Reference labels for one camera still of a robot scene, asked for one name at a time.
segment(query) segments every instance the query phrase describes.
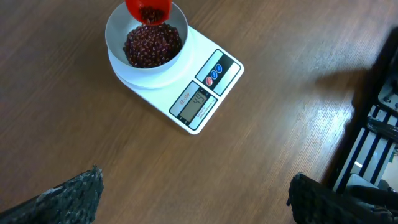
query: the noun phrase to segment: blue button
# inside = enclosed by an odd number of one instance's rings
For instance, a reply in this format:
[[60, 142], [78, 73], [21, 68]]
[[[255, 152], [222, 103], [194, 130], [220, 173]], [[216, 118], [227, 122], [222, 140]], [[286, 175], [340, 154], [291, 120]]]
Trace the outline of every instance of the blue button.
[[220, 64], [216, 64], [216, 71], [221, 73], [223, 71], [223, 67]]
[[218, 77], [218, 74], [216, 73], [216, 71], [212, 70], [210, 76], [212, 79], [216, 79]]

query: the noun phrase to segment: red button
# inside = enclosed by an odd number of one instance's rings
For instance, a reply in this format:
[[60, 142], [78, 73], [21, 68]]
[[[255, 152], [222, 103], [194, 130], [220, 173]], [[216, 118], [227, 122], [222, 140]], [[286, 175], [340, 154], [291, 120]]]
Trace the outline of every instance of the red button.
[[211, 77], [207, 77], [206, 78], [206, 85], [211, 86], [213, 84], [213, 80], [211, 79]]

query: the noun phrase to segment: bowl rim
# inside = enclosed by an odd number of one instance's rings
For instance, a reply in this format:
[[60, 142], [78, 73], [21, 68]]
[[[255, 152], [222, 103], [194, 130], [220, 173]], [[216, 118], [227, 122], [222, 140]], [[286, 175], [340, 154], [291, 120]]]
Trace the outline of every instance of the bowl rim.
[[[112, 14], [109, 16], [108, 21], [106, 22], [106, 27], [105, 27], [105, 42], [106, 42], [106, 46], [107, 46], [108, 50], [109, 50], [113, 55], [114, 55], [114, 53], [113, 53], [112, 50], [109, 48], [108, 39], [106, 38], [106, 36], [107, 36], [106, 34], [108, 33], [108, 25], [109, 25], [110, 18], [112, 17], [112, 15], [113, 15], [114, 13], [116, 13], [116, 9], [117, 9], [118, 7], [121, 7], [123, 4], [124, 4], [124, 7], [126, 7], [126, 9], [127, 9], [127, 6], [126, 6], [126, 3], [125, 3], [125, 2], [123, 2], [123, 3], [120, 4], [120, 5], [118, 5], [118, 6], [114, 9], [114, 11], [112, 12]], [[185, 26], [187, 27], [187, 33], [186, 33], [186, 35], [185, 35], [185, 41], [184, 41], [184, 43], [183, 43], [183, 45], [182, 45], [182, 47], [181, 47], [180, 52], [179, 52], [177, 55], [175, 55], [174, 58], [172, 58], [172, 59], [169, 60], [168, 62], [164, 63], [163, 65], [156, 66], [156, 67], [152, 67], [152, 68], [137, 68], [137, 67], [134, 67], [134, 66], [132, 66], [132, 65], [130, 65], [130, 64], [126, 64], [126, 63], [124, 63], [123, 61], [121, 61], [120, 59], [118, 59], [124, 66], [130, 67], [130, 68], [133, 68], [133, 69], [137, 69], [137, 70], [140, 70], [140, 71], [149, 72], [149, 71], [151, 71], [151, 70], [157, 70], [157, 69], [160, 69], [160, 68], [162, 68], [162, 67], [164, 67], [164, 66], [166, 66], [166, 65], [169, 65], [169, 63], [170, 63], [173, 59], [175, 59], [175, 58], [177, 58], [177, 57], [180, 56], [182, 50], [183, 50], [184, 47], [185, 47], [185, 43], [187, 42], [188, 33], [189, 33], [189, 27], [188, 27], [187, 17], [186, 17], [185, 14], [183, 13], [183, 11], [182, 11], [174, 2], [172, 2], [172, 7], [170, 8], [170, 11], [172, 10], [173, 6], [175, 6], [175, 7], [182, 13], [182, 16], [183, 16], [184, 21], [185, 21]]]

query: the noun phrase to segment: pile of beans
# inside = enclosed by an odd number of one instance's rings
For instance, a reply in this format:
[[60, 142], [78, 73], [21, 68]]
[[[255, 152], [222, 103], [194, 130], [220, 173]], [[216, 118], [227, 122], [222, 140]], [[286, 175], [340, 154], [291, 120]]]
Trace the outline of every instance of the pile of beans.
[[127, 35], [124, 53], [136, 68], [153, 68], [172, 60], [181, 50], [182, 43], [175, 27], [141, 25]]
[[139, 9], [141, 18], [146, 21], [147, 24], [153, 24], [161, 20], [164, 16], [164, 11], [160, 9], [154, 9], [152, 7], [142, 7]]

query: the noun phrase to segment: table top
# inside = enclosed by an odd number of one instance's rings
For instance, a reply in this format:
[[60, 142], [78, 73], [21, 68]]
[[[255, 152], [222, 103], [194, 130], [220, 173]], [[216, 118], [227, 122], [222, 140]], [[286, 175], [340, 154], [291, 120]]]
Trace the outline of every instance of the table top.
[[175, 2], [245, 67], [196, 136], [115, 77], [122, 1], [0, 1], [0, 211], [97, 164], [95, 223], [292, 222], [289, 182], [326, 174], [398, 3]]

